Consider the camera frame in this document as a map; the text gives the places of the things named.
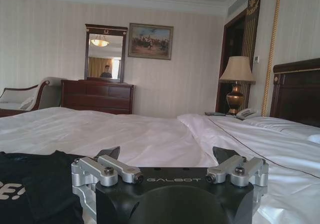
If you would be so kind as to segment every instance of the brass lamp base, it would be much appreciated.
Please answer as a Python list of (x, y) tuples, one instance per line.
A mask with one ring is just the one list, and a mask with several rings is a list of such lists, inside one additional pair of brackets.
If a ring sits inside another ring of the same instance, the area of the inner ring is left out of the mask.
[(234, 84), (232, 92), (226, 95), (226, 101), (230, 108), (227, 114), (236, 115), (241, 104), (244, 102), (244, 95), (240, 92), (240, 87), (240, 84)]

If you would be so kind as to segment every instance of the white bed sheet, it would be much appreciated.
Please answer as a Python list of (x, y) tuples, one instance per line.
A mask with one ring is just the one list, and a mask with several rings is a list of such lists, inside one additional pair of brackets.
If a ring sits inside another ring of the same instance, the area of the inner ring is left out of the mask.
[[(202, 150), (209, 155), (214, 146), (233, 149), (249, 159), (260, 154), (283, 166), (320, 177), (320, 146), (314, 142), (248, 125), (232, 117), (188, 114), (178, 119), (189, 127)], [(253, 216), (253, 223), (319, 223), (320, 179), (267, 162), (268, 193), (263, 196), (260, 208)]]
[[(268, 159), (320, 176), (318, 144), (235, 118), (212, 119)], [(0, 151), (7, 153), (50, 154), (60, 150), (93, 157), (102, 149), (116, 146), (121, 148), (120, 161), (138, 167), (216, 166), (213, 146), (234, 149), (248, 158), (257, 156), (206, 116), (188, 114), (177, 120), (56, 107), (0, 118)], [(268, 194), (262, 198), (253, 223), (318, 223), (320, 180), (268, 163)], [(94, 223), (88, 217), (85, 220)]]
[(59, 150), (94, 157), (120, 146), (119, 160), (137, 167), (209, 167), (217, 161), (177, 119), (114, 115), (53, 107), (0, 118), (0, 151), (47, 155)]

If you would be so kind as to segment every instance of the pillow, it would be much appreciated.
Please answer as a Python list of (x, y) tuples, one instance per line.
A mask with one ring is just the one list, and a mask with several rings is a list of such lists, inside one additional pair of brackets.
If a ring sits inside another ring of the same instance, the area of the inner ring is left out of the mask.
[(274, 117), (254, 117), (243, 121), (252, 126), (275, 130), (288, 136), (320, 143), (320, 128)]
[(19, 109), (26, 110), (31, 105), (31, 103), (34, 101), (34, 98), (35, 98), (34, 96), (28, 97), (24, 102), (21, 103)]

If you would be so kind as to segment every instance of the mirror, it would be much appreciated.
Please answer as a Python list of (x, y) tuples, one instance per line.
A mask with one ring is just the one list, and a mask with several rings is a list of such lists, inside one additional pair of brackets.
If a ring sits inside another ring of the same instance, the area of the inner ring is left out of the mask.
[(122, 83), (126, 27), (86, 24), (85, 80)]

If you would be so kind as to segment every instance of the wooden headboard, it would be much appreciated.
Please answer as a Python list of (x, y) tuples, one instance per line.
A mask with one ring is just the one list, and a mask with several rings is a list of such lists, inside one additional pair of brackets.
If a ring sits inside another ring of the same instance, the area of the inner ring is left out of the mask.
[(270, 116), (320, 127), (320, 58), (275, 65)]

